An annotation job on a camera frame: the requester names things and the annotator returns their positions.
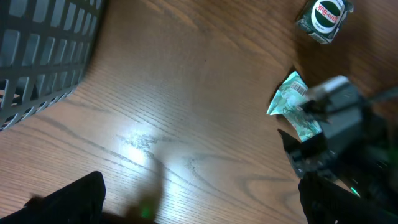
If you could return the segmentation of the pale green wet wipes pack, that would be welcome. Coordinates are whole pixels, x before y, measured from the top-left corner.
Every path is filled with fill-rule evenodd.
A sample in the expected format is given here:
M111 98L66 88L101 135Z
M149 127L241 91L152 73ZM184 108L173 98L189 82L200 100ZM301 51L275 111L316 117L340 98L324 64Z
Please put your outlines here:
M300 107L307 101L308 86L297 71L293 71L282 82L267 109L268 115L282 115L296 130L301 141L306 141L322 132L317 121L305 119Z

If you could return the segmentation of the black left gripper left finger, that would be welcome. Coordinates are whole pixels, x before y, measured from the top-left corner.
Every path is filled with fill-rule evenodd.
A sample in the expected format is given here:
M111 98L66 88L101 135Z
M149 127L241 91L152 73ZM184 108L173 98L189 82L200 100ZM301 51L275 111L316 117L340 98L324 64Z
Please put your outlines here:
M100 223L105 195L103 175L94 171L48 196L33 196L1 224Z

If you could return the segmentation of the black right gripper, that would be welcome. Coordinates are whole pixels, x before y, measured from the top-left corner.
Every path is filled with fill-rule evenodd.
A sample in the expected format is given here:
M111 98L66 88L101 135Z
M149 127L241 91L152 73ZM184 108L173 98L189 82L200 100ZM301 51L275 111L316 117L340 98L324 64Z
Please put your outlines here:
M363 198L397 198L397 126L373 112L373 104L397 98L397 88L369 98L349 84L327 99L303 104L305 119L320 134L300 142L278 129L298 178L306 173L341 180Z

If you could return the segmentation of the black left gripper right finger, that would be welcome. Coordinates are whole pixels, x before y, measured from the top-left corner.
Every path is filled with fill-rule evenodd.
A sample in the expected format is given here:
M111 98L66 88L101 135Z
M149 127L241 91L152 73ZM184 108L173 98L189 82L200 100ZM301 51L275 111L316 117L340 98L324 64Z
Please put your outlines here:
M298 189L309 224L397 224L396 212L368 202L313 172L304 175Z

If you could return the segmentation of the green Zam-Buk tin box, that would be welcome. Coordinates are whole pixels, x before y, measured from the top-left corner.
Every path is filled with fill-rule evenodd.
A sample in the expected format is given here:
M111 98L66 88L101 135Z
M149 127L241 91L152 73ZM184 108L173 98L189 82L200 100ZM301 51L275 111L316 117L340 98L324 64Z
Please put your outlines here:
M308 0L295 24L320 44L330 44L354 6L347 0Z

